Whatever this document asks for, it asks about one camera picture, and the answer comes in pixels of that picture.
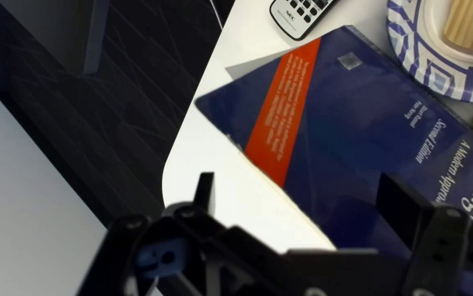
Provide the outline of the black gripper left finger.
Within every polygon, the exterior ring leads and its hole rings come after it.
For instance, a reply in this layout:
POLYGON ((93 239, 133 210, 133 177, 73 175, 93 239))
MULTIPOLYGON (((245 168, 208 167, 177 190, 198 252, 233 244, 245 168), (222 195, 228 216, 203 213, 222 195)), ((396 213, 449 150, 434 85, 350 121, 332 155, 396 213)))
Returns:
POLYGON ((198 180, 198 187, 195 191, 194 205, 198 213, 210 211, 212 193, 215 187, 215 175, 213 173, 202 173, 198 180))

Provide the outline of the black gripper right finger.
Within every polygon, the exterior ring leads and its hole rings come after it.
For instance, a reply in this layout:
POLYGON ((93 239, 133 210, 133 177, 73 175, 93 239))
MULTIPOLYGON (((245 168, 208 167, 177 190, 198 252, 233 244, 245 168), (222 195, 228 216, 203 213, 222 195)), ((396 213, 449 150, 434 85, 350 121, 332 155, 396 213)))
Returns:
POLYGON ((383 175, 376 195, 376 210, 400 239, 414 249, 431 223, 436 206, 414 188, 383 175))

